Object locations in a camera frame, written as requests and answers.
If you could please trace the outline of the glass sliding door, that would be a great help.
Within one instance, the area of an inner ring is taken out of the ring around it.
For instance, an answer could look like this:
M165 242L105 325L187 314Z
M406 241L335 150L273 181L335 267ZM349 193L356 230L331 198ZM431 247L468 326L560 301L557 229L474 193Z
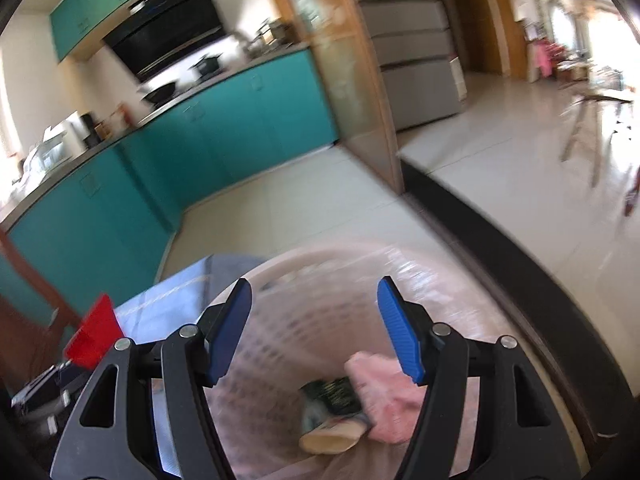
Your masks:
M310 47L341 144L402 194L392 114L357 0L273 1Z

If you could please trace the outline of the brown wooden chair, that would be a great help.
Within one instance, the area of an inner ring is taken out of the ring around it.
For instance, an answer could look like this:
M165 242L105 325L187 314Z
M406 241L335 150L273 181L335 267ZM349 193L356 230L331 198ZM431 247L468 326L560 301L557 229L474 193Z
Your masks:
M5 230L1 230L1 257L51 310L50 322L44 326L1 296L1 385L9 393L16 393L58 362L66 328L77 330L82 319L23 257Z

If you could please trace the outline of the black wok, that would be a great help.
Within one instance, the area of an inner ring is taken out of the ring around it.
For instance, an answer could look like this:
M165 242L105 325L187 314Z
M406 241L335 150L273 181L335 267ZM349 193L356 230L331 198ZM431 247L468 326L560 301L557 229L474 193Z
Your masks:
M177 83L175 81L171 81L167 84L162 84L150 92L146 92L145 95L142 96L142 100L150 104L152 107L160 107L171 101L174 98L176 91Z

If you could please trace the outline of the blue checkered tablecloth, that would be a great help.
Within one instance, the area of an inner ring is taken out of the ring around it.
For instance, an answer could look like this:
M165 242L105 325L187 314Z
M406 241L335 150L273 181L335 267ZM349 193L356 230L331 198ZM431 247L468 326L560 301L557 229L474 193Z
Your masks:
M138 344L162 340L196 322L223 290L260 264L248 255L207 256L117 307L118 324Z

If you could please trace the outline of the teal lower kitchen cabinets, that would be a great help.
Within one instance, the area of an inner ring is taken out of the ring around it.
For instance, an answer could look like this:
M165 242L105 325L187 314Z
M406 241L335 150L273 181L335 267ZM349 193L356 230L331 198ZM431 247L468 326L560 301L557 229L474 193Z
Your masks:
M183 213L335 142L306 48L209 81L141 127L69 162L3 221L13 246L77 314L155 280Z

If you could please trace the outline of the green snack wrapper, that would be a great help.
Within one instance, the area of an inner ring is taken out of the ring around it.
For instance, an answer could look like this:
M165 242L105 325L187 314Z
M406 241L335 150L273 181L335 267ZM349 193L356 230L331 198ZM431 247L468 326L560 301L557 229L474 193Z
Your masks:
M346 420L361 422L365 430L370 420L364 414L361 401L348 377L333 380L318 379L299 389L303 398L300 428L308 434L329 422L341 424Z

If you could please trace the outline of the white plastic trash basket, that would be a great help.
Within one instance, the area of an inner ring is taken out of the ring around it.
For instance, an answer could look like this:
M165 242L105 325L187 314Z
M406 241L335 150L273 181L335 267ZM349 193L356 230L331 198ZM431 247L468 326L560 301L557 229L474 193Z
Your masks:
M431 318L428 382L408 442L361 422L302 433L307 382L348 377L357 352L397 359L376 301L390 276ZM252 310L206 392L235 479L576 479L559 413L506 316L446 264L395 248L292 250L245 275Z

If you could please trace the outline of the black cooking pot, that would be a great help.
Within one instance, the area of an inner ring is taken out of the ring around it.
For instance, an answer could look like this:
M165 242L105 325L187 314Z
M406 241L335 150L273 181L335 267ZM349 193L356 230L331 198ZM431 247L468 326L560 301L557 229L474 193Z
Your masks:
M219 62L218 55L205 55L191 66L198 79L209 79L220 74L224 68Z

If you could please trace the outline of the silver refrigerator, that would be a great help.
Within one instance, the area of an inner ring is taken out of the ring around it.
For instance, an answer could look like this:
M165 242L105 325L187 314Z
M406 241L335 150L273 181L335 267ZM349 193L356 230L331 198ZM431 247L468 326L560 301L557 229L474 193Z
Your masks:
M442 0L357 0L394 126L406 130L458 114L454 44Z

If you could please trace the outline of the pink trash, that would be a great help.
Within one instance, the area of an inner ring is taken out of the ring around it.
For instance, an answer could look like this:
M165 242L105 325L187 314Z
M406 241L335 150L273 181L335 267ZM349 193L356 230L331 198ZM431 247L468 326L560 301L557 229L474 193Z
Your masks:
M402 371L398 359L382 354L357 352L345 363L345 372L370 420L369 438L386 444L408 442L426 388Z

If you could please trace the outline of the red plastic scrap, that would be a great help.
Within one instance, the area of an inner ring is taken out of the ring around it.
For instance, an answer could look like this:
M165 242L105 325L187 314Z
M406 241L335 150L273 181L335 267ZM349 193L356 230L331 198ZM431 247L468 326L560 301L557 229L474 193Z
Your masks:
M123 336L112 300L103 294L96 300L82 319L78 331L66 344L64 356L85 370L94 370L114 343Z

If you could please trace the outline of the black range hood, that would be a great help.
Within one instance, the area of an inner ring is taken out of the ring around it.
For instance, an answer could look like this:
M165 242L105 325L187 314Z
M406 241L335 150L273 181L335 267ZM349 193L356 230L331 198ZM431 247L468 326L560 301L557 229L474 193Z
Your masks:
M104 38L119 61L145 82L227 36L214 0L143 0Z

